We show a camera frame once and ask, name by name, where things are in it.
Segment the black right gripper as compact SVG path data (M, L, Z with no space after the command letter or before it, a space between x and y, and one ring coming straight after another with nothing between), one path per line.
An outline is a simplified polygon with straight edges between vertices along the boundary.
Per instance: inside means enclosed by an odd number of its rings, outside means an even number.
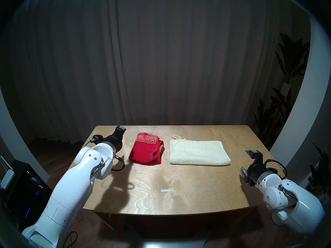
M262 180L270 175L270 170L263 162L263 154L257 150L245 150L245 152L254 159L254 162L248 169L241 167L242 178L248 185L260 185Z

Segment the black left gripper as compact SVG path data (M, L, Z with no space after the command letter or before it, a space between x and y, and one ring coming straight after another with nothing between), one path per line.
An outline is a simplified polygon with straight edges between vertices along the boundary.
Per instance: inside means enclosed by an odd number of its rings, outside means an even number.
M117 126L116 127L116 133L113 133L105 138L102 139L103 143L112 145L114 148L114 153L117 153L121 150L123 143L122 143L122 139L123 139L123 135L126 131L126 128L123 126Z

